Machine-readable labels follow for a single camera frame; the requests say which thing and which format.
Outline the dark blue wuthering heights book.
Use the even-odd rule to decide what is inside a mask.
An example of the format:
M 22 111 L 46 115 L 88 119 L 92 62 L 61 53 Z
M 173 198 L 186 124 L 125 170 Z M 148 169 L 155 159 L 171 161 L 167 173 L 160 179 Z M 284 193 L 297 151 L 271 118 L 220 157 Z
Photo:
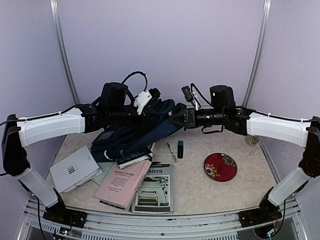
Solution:
M 152 160 L 155 143 L 146 146 L 136 152 L 129 153 L 122 158 L 116 160 L 119 169 L 124 169 L 144 160 Z

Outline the pink warm chord book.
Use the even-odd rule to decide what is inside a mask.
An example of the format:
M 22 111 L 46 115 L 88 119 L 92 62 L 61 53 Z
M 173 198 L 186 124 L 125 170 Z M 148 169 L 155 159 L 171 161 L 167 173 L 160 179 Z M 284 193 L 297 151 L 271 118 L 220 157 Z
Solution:
M 128 211 L 151 166 L 150 160 L 143 160 L 120 169 L 113 164 L 95 197 L 111 206 Z

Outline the grey ianra book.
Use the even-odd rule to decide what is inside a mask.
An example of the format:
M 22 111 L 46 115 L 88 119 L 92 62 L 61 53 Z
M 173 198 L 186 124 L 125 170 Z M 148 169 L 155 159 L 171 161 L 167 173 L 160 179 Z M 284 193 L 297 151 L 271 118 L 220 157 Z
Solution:
M 131 211 L 136 214 L 167 214 L 174 211 L 173 165 L 152 165 L 141 186 Z

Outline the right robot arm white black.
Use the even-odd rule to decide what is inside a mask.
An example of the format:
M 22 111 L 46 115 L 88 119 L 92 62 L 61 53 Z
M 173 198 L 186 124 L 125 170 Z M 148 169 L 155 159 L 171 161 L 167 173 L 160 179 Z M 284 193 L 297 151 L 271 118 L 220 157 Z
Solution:
M 320 119 L 294 119 L 236 106 L 233 89 L 226 85 L 210 89 L 211 108 L 186 108 L 169 114 L 171 123 L 184 129 L 221 126 L 243 136 L 261 136 L 304 148 L 302 160 L 283 180 L 271 188 L 259 206 L 239 212 L 242 227 L 262 224 L 284 216 L 280 205 L 320 175 Z

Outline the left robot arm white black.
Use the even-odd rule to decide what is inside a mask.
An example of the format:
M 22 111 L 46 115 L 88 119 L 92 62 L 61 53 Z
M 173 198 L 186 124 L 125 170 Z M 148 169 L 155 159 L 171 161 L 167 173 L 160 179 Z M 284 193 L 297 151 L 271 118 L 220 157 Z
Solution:
M 18 118 L 11 114 L 2 123 L 3 169 L 34 194 L 57 221 L 66 222 L 70 218 L 69 209 L 57 190 L 49 187 L 31 167 L 25 148 L 64 135 L 95 132 L 112 124 L 139 123 L 145 119 L 145 108 L 151 99 L 152 94 L 146 89 L 133 96 L 127 85 L 111 82 L 103 86 L 101 96 L 90 104 L 34 117 Z

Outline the navy blue student backpack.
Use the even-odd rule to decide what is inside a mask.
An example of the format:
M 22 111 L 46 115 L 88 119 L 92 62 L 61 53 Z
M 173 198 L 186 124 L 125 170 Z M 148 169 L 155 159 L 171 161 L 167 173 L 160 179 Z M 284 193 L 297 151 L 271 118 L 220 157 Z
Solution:
M 145 119 L 138 124 L 120 126 L 112 124 L 104 129 L 92 142 L 90 152 L 97 162 L 121 159 L 144 149 L 182 127 L 170 122 L 170 114 L 178 114 L 187 106 L 175 103 L 172 99 L 154 101 L 150 108 L 158 114 L 158 118 Z

